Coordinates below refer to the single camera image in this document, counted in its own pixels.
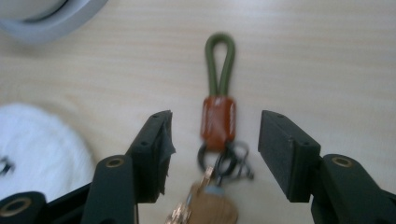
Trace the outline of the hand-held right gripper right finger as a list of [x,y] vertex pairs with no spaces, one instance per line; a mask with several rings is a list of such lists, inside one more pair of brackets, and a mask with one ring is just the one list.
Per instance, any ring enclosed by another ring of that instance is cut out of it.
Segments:
[[396,224],[396,195],[344,155],[320,144],[282,114],[262,111],[258,150],[292,203],[310,203],[315,224]]

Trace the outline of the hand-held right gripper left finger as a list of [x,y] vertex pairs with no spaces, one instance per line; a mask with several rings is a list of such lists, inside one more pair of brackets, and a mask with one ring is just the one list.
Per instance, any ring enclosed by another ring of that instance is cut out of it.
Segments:
[[95,169],[80,224],[139,224],[138,205],[164,194],[172,143],[172,112],[151,115],[127,152]]

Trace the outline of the green cord keychain with keys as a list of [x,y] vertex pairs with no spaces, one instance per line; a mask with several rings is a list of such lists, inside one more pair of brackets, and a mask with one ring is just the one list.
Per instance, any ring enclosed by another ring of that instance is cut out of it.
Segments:
[[184,201],[167,216],[164,224],[236,224],[239,213],[221,184],[254,174],[247,163],[248,147],[239,154],[235,143],[236,103],[229,96],[236,47],[224,33],[210,36],[205,43],[208,96],[203,102],[197,153],[202,179],[191,185]]

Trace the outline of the white fluffy cloth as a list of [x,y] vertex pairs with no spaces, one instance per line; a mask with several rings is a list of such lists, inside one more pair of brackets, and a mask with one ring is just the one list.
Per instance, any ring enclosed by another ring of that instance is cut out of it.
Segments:
[[0,200],[37,191],[51,202],[92,181],[82,138],[57,116],[26,104],[0,106]]

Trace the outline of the white round container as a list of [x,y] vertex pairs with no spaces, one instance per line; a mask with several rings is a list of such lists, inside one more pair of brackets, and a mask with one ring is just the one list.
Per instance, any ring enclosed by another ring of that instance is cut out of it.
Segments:
[[24,44],[44,44],[76,31],[108,0],[0,0],[0,31]]

